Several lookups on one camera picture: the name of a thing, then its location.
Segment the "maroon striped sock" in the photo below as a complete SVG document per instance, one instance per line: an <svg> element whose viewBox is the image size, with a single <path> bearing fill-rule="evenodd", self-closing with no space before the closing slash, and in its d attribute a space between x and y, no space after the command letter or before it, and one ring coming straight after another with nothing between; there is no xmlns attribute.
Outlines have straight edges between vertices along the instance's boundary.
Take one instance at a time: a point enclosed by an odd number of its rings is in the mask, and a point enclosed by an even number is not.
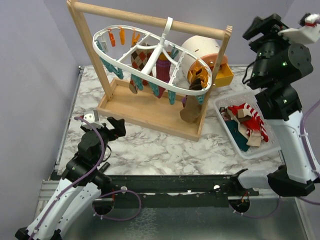
<svg viewBox="0 0 320 240"><path fill-rule="evenodd" d="M181 100L183 108L186 106L187 98L188 98L188 97L185 96L185 97L183 97L182 100Z"/></svg>
<svg viewBox="0 0 320 240"><path fill-rule="evenodd" d="M156 78L162 82L170 81L171 62L161 53L156 61Z"/></svg>

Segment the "brown ribbed sock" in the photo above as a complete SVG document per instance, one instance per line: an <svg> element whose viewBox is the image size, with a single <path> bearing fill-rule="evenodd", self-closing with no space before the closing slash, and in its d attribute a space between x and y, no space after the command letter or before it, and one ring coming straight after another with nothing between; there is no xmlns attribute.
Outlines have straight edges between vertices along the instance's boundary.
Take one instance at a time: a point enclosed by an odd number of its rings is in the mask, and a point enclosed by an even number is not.
<svg viewBox="0 0 320 240"><path fill-rule="evenodd" d="M197 98L189 95L185 98L185 105L180 111L180 118L187 123L193 123L200 116L201 109L202 105L199 104Z"/></svg>
<svg viewBox="0 0 320 240"><path fill-rule="evenodd" d="M193 83L190 83L189 89L190 89L190 90L194 90L194 91L200 91L200 90L202 90L203 88L202 88L202 85L200 84L200 80L197 79L197 80L195 80Z"/></svg>

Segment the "orange clothespin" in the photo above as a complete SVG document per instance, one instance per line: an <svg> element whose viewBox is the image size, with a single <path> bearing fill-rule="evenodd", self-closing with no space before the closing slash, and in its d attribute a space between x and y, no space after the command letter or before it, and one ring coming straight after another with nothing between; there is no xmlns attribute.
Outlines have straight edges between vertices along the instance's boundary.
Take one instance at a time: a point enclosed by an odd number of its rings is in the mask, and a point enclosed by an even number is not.
<svg viewBox="0 0 320 240"><path fill-rule="evenodd" d="M206 88L208 86L208 78L209 74L204 66L194 67L192 70L188 72L188 81L192 84L195 80L199 79L202 88Z"/></svg>

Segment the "white oval clip hanger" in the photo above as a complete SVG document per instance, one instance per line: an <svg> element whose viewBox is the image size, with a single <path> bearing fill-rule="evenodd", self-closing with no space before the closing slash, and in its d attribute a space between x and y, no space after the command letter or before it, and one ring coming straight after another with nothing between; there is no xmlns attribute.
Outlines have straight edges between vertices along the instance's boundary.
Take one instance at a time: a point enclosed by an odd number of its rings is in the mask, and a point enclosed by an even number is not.
<svg viewBox="0 0 320 240"><path fill-rule="evenodd" d="M209 66L200 58L196 57L192 52L182 48L181 46L172 43L166 40L166 37L170 30L173 29L173 22L174 20L171 17L168 17L166 20L165 27L163 29L162 35L157 36L149 31L134 28L128 25L111 25L107 28L104 28L93 35L92 39L92 46L94 51L99 56L100 60L102 61L103 65L107 68L107 70L111 73L114 73L119 79L123 79L123 71L127 71L131 73L133 77L133 81L135 85L138 87L139 90L143 90L143 80L147 81L148 83L154 83L158 85L159 91L160 87L164 88L165 90L170 90L175 92L176 94L182 94L186 96L204 96L211 86L212 83L212 71L210 70ZM124 30L131 30L133 33L138 33L144 35L141 40L137 41L133 44L133 46L125 52L122 57L119 59L114 59L106 54L107 50L107 43L105 41L105 34L110 34L113 29L119 29L120 32ZM127 59L136 49L142 50L152 50L152 54L149 57L144 68L139 71L134 69L132 66L124 64L123 61ZM175 66L173 73L170 75L170 80L168 83L163 82L157 79L154 76L151 76L150 73L156 66L156 62L160 54L163 53L167 59L171 62L172 65ZM185 55L190 56L191 58L195 59L197 64L200 64L200 67L203 66L206 68L208 72L208 82L207 87L203 88L202 90L190 90L186 88L178 87L174 84L176 79L176 73L180 69L182 64L182 60Z"/></svg>

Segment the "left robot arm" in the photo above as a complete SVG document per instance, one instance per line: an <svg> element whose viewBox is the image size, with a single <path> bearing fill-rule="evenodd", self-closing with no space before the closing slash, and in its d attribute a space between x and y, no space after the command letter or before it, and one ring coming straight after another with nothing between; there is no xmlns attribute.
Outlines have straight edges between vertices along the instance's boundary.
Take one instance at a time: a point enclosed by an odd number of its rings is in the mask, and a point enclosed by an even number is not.
<svg viewBox="0 0 320 240"><path fill-rule="evenodd" d="M104 159L108 143L126 135L124 119L108 117L113 126L81 116L84 134L77 152L67 163L54 194L42 212L27 227L15 233L18 240L60 240L75 219L97 197L106 197L113 189L112 180L98 166Z"/></svg>

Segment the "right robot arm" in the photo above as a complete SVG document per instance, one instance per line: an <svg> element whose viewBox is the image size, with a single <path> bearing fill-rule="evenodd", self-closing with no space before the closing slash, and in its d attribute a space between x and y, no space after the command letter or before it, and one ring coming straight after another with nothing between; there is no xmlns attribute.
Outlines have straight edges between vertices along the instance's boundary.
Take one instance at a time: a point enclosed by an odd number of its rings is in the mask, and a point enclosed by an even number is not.
<svg viewBox="0 0 320 240"><path fill-rule="evenodd" d="M320 16L306 13L299 28L285 25L278 14L255 17L243 38L256 53L246 84L253 90L258 107L280 145L284 164L277 169L244 169L230 182L240 196L247 189L273 190L281 197L305 197L320 181L320 165L305 130L305 117L292 83L313 72L309 44L320 38Z"/></svg>

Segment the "wooden hanger rack stand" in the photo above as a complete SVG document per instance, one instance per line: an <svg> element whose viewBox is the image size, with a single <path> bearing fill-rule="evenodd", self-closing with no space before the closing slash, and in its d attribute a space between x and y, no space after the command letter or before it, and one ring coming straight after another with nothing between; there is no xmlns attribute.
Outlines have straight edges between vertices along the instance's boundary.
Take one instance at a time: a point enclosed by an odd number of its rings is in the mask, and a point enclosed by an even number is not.
<svg viewBox="0 0 320 240"><path fill-rule="evenodd" d="M203 96L195 96L201 105L200 116L195 122L187 123L181 119L180 111L183 109L182 98L189 95L176 93L175 103L171 105L168 91L160 87L159 96L156 97L146 80L142 81L143 90L138 89L137 94L134 94L129 89L131 73L123 70L123 78L120 79L115 73L109 72L93 48L94 34L112 25L131 26L160 37L167 18L102 7L76 0L67 1L67 7L104 90L104 96L97 106L97 111L104 116L124 119L128 123L198 141L207 113L208 100L211 91L215 88L215 80L233 28L228 26L221 30L173 20L173 29L169 33L177 31L221 41L212 71L212 86ZM143 36L143 34L133 33L128 29L123 32L120 32L118 28L113 29L104 37L107 44L106 54L118 60ZM176 72L173 84L189 90L190 83L183 74L181 66Z"/></svg>

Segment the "teal clothespin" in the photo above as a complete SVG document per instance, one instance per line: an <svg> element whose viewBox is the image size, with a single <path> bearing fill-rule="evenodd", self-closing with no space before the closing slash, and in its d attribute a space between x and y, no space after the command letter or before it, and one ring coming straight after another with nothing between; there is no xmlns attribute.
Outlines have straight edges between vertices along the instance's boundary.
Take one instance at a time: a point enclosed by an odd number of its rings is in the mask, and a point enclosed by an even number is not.
<svg viewBox="0 0 320 240"><path fill-rule="evenodd" d="M154 84L154 83L152 83L152 82L149 82L148 84L149 84L150 88L152 89L153 94L154 94L156 97L158 97L159 94L160 94L160 92L159 92L159 86L156 85L156 84Z"/></svg>
<svg viewBox="0 0 320 240"><path fill-rule="evenodd" d="M174 105L176 101L176 93L171 90L168 90L167 94L168 94L169 103L171 105Z"/></svg>

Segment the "toy drawer cabinet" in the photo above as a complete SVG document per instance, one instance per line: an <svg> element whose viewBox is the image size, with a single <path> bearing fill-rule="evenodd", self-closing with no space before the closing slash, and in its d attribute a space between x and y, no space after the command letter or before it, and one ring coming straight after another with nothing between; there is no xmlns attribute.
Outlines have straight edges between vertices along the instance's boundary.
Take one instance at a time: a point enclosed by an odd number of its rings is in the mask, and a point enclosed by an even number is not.
<svg viewBox="0 0 320 240"><path fill-rule="evenodd" d="M220 50L220 45L215 39L195 35L188 38L181 47L201 58L213 71ZM181 62L182 72L189 83L191 82L191 73L195 68L195 64L196 60L189 55L185 55ZM234 74L228 65L228 57L224 55L214 81L215 86L217 88L228 86L233 78Z"/></svg>

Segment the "argyle patterned sock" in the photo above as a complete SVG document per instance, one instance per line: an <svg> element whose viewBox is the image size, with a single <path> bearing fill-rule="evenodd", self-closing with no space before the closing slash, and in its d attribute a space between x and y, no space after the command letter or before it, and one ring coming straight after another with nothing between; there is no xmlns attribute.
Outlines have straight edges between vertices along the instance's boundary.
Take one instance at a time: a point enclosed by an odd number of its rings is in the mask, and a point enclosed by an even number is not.
<svg viewBox="0 0 320 240"><path fill-rule="evenodd" d="M137 48L130 57L131 60L131 66L141 71L145 65L147 64L153 50L152 49L139 49ZM129 82L129 89L133 94L138 93L138 87L136 86L133 75L130 76L130 82Z"/></svg>

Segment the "red white striped sock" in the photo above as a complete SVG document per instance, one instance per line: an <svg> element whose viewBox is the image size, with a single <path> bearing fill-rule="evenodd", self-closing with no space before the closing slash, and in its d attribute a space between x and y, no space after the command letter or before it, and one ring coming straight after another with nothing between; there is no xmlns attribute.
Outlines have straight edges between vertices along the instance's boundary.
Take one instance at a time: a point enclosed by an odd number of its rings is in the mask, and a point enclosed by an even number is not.
<svg viewBox="0 0 320 240"><path fill-rule="evenodd" d="M248 103L230 105L226 108L231 120L238 123L239 132L247 139L247 145L259 147L261 141L268 142L265 124L257 110Z"/></svg>

